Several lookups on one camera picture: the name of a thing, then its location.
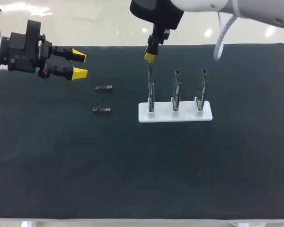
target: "white holder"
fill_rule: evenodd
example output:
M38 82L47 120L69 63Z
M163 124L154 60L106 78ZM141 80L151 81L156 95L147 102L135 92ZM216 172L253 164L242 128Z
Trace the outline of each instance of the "white holder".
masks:
M213 119L208 101L204 102L202 111L198 110L196 97L194 101L180 102L179 110L173 109L173 98L170 102L155 102L154 112L149 112L148 103L139 103L139 122L200 122Z

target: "black mat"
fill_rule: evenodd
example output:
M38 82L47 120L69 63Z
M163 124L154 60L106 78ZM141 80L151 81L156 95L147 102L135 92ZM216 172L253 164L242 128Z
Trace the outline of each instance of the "black mat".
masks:
M213 120L151 124L144 49L79 47L73 82L0 72L0 218L284 218L284 45L160 47L156 101L204 68Z

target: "robotic arm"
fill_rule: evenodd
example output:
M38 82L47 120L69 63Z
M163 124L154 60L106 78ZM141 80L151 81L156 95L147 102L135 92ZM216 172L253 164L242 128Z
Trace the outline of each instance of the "robotic arm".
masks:
M168 39L169 30L176 29L184 11L188 12L225 12L234 15L229 26L238 17L260 21L284 28L284 0L132 0L131 12L154 24L153 33L148 39L144 58L155 59L159 44Z
M73 48L53 46L45 35L40 35L40 29L40 22L29 20L24 35L12 32L10 37L4 37L0 31L0 65L7 65L10 71L37 73L42 78L49 78L50 74L68 80L86 77L87 70L47 63L52 54L80 62L85 62L86 55Z

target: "green circuit board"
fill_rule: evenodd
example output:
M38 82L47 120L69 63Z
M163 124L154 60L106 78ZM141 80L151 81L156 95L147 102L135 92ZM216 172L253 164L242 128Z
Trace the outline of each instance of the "green circuit board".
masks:
M199 111L203 110L205 96L206 96L207 87L208 87L207 71L206 70L201 70L201 71L202 71L202 75L199 79L198 90L197 90L197 95L196 95L197 107Z

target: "white floor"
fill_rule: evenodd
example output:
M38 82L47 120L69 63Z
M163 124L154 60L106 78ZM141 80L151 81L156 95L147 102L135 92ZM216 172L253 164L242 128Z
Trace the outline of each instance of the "white floor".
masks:
M152 24L134 17L130 0L0 0L2 35L24 34L27 20L42 22L41 32L53 45L139 46L146 45ZM220 28L216 13L185 13L166 45L214 44ZM229 30L227 44L284 43L284 29L239 19ZM22 222L0 221L3 227ZM38 227L87 227L94 224L48 222Z
M22 222L19 221L0 221L0 224L2 227L26 227L21 226ZM78 223L78 222L38 222L36 227L96 227L94 224L89 223ZM145 227L145 226L139 226L139 225L101 225L101 227ZM176 226L169 226L169 227L234 227L233 225L176 225Z

